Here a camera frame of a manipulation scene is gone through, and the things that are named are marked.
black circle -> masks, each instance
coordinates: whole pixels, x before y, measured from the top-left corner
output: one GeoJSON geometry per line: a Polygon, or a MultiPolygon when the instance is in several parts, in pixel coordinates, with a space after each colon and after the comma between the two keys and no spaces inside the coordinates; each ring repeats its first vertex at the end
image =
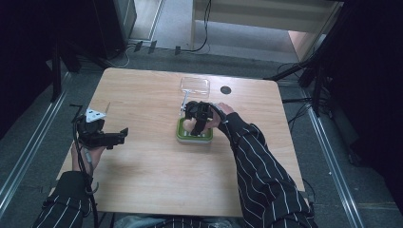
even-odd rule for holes
{"type": "Polygon", "coordinates": [[[221,89],[221,93],[223,94],[230,94],[231,93],[231,88],[228,86],[223,86],[221,89]]]}

table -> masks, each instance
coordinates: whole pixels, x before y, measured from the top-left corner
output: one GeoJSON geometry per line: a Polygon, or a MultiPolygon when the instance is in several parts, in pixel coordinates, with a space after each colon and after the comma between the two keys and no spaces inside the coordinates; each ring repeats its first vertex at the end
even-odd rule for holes
{"type": "MultiPolygon", "coordinates": [[[[241,217],[236,165],[229,141],[218,129],[210,144],[176,139],[184,93],[181,79],[210,82],[205,102],[231,105],[264,133],[268,146],[304,191],[278,86],[271,81],[135,69],[107,69],[89,107],[110,102],[104,132],[129,128],[125,144],[104,152],[94,182],[104,212],[241,217]],[[229,86],[229,95],[221,93],[229,86]]],[[[61,173],[71,169],[69,153],[61,173]]]]}
{"type": "MultiPolygon", "coordinates": [[[[208,0],[193,0],[192,44],[195,20],[204,20],[207,3],[208,0]]],[[[215,0],[209,21],[289,30],[297,57],[303,61],[320,36],[332,27],[341,5],[324,0],[215,0]]]]}

gray carpet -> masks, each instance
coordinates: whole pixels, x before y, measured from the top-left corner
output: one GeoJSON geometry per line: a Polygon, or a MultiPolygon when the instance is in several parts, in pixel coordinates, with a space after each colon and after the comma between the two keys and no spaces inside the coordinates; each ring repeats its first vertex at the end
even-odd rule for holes
{"type": "MultiPolygon", "coordinates": [[[[214,55],[182,53],[175,56],[172,50],[156,49],[147,54],[148,49],[128,52],[130,62],[127,68],[179,71],[205,74],[228,75],[244,78],[262,78],[277,73],[281,63],[256,61],[214,55]]],[[[113,63],[122,66],[126,63],[124,55],[113,63]]],[[[42,141],[27,174],[24,176],[0,227],[29,227],[41,211],[42,201],[48,195],[59,169],[72,142],[71,120],[76,112],[69,104],[87,106],[101,79],[102,71],[89,62],[83,62],[80,73],[72,74],[72,82],[67,96],[61,105],[47,135],[42,141]]],[[[294,83],[295,76],[287,81],[294,83]]],[[[283,99],[300,98],[297,86],[281,86],[283,99]]],[[[15,123],[4,139],[0,141],[0,183],[3,184],[12,167],[28,143],[36,125],[49,105],[51,87],[41,94],[27,112],[15,123]]],[[[302,104],[285,104],[288,119],[293,118],[302,104]]],[[[345,147],[341,142],[333,122],[325,115],[322,117],[328,137],[335,147],[336,157],[345,174],[346,181],[353,191],[359,212],[367,227],[401,227],[403,219],[397,211],[383,180],[371,168],[357,168],[349,164],[345,147]]],[[[297,159],[302,177],[316,192],[316,221],[319,227],[349,227],[340,197],[336,191],[329,167],[317,140],[308,115],[297,119],[292,132],[297,159]]],[[[305,185],[306,191],[313,194],[305,185]]],[[[102,227],[108,227],[107,216],[102,227]]],[[[84,227],[92,226],[92,218],[87,218],[84,227]]]]}

green container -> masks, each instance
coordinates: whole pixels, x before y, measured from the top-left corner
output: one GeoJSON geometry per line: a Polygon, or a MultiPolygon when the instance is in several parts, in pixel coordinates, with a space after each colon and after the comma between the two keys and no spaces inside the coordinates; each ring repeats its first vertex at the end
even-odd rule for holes
{"type": "Polygon", "coordinates": [[[208,129],[205,134],[200,134],[198,136],[190,135],[183,129],[184,118],[178,119],[177,125],[177,139],[181,143],[211,143],[213,140],[213,129],[208,129]]]}

sleeve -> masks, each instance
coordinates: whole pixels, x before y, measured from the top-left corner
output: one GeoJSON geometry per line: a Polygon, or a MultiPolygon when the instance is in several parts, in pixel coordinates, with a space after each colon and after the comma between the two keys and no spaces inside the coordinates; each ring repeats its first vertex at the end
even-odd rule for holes
{"type": "Polygon", "coordinates": [[[77,171],[63,173],[42,209],[32,227],[82,227],[83,218],[90,212],[83,174],[77,171]]]}
{"type": "Polygon", "coordinates": [[[219,126],[237,165],[243,219],[247,227],[317,227],[296,184],[269,151],[264,136],[238,113],[219,126]]]}

